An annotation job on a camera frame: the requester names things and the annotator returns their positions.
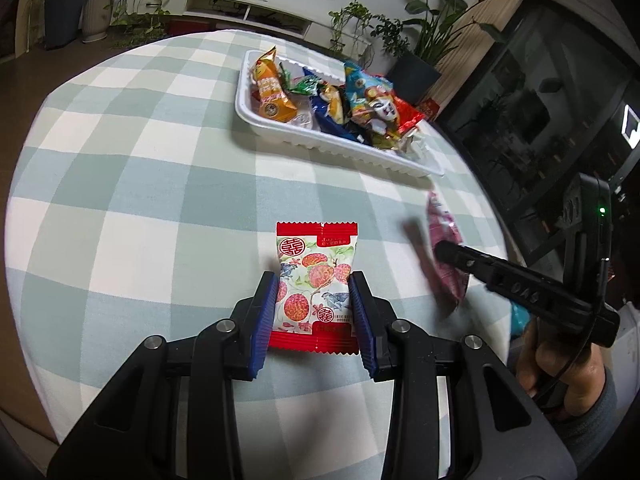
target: checkered tablecloth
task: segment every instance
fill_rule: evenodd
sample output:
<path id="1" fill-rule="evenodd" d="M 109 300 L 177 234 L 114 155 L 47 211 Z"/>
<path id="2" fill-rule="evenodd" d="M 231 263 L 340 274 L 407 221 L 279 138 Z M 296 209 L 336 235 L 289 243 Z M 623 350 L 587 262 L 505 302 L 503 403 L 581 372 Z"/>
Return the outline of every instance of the checkered tablecloth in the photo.
<path id="1" fill-rule="evenodd" d="M 251 296 L 264 270 L 279 269 L 277 221 L 356 221 L 353 268 L 399 317 L 434 335 L 479 333 L 506 358 L 509 303 L 472 280 L 465 303 L 442 316 L 401 229 L 417 218 L 427 232 L 435 188 L 468 245 L 504 256 L 469 169 L 434 130 L 444 177 L 255 136 L 234 111 L 240 63 L 274 44 L 342 72 L 296 44 L 226 30 L 120 54 L 42 105 L 12 184 L 6 272 L 27 365 L 60 440 L 146 336 L 197 334 Z M 257 381 L 234 391 L 248 480 L 380 477 L 392 384 L 369 380 L 359 356 L 270 351 Z M 446 406 L 441 418 L 446 428 Z"/>

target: bird illustration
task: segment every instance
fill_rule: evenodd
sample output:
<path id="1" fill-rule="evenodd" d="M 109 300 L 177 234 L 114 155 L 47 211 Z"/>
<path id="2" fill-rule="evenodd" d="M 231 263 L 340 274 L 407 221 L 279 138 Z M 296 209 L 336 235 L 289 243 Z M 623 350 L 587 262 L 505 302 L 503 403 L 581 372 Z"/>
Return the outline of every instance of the bird illustration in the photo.
<path id="1" fill-rule="evenodd" d="M 325 292 L 322 295 L 322 298 L 327 302 L 331 308 L 348 308 L 347 303 L 349 303 L 349 293 L 348 292 L 336 292 L 332 294 L 330 292 Z"/>
<path id="2" fill-rule="evenodd" d="M 295 269 L 295 268 L 296 268 L 295 265 L 280 264 L 280 277 L 281 278 L 289 278 L 291 276 L 291 273 L 293 272 L 293 269 Z"/>

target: curtain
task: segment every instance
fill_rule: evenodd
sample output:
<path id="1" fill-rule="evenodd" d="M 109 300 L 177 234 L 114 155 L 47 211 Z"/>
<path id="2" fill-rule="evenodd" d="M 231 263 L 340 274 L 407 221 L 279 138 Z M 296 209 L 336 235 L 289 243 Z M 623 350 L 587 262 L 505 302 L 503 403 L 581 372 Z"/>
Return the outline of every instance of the curtain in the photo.
<path id="1" fill-rule="evenodd" d="M 487 0 L 462 17 L 456 28 L 476 20 L 493 23 L 499 30 L 503 30 L 521 2 L 522 0 Z M 462 32 L 456 44 L 458 48 L 438 63 L 436 68 L 442 76 L 431 87 L 420 108 L 428 107 L 427 101 L 432 99 L 442 111 L 489 52 L 494 40 L 480 27 L 471 26 Z"/>

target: lychee illustration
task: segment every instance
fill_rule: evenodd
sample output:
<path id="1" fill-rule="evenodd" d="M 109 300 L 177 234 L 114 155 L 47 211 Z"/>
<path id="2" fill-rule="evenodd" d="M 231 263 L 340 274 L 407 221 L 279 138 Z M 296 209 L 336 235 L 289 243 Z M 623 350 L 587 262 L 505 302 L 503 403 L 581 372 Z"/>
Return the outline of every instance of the lychee illustration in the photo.
<path id="1" fill-rule="evenodd" d="M 327 260 L 326 255 L 322 253 L 311 253 L 302 258 L 302 265 L 305 267 L 319 264 L 320 262 L 325 262 Z"/>
<path id="2" fill-rule="evenodd" d="M 292 321 L 302 321 L 309 314 L 309 302 L 303 294 L 292 294 L 284 302 L 284 314 Z"/>
<path id="3" fill-rule="evenodd" d="M 334 268 L 327 264 L 318 264 L 309 269 L 309 283 L 313 288 L 322 288 L 331 283 Z"/>
<path id="4" fill-rule="evenodd" d="M 335 266 L 334 276 L 340 283 L 346 284 L 349 274 L 351 274 L 351 266 L 349 264 Z"/>
<path id="5" fill-rule="evenodd" d="M 278 297 L 276 298 L 276 303 L 282 301 L 282 298 L 284 298 L 286 295 L 287 284 L 285 282 L 280 282 L 280 285 L 278 285 Z"/>

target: person's arm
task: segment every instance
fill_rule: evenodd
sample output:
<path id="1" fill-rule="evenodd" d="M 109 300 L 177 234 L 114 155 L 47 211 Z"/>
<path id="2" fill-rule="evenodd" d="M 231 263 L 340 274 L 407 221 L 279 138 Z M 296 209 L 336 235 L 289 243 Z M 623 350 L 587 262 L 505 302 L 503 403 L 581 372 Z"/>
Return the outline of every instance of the person's arm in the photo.
<path id="1" fill-rule="evenodd" d="M 516 365 L 516 377 L 530 396 L 536 394 L 541 372 L 556 375 L 575 349 L 545 341 L 539 346 L 536 320 L 527 325 L 525 345 Z M 602 362 L 602 352 L 591 345 L 562 376 L 568 388 L 562 408 L 549 417 L 551 424 L 582 472 L 602 450 L 614 429 L 616 389 Z"/>

